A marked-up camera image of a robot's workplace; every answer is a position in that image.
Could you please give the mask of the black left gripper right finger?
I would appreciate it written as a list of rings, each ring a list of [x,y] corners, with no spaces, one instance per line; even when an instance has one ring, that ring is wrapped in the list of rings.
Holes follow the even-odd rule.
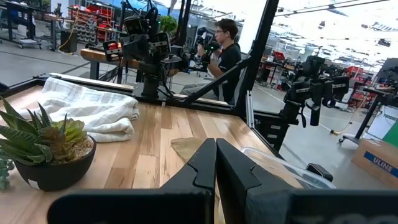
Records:
[[[217,139],[216,176],[226,223],[287,223],[292,186],[225,139]]]

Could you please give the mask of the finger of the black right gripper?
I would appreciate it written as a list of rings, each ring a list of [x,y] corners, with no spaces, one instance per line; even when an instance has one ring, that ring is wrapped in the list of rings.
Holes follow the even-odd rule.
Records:
[[[141,39],[137,43],[137,58],[139,60],[145,60],[149,56],[149,46],[147,39]]]
[[[136,43],[134,40],[129,39],[126,42],[126,60],[135,60],[136,59]]]

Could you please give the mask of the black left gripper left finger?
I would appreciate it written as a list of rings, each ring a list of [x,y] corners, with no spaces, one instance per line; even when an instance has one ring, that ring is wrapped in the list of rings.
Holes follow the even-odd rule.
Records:
[[[162,189],[213,189],[215,187],[216,142],[208,138],[195,151],[187,163]]]

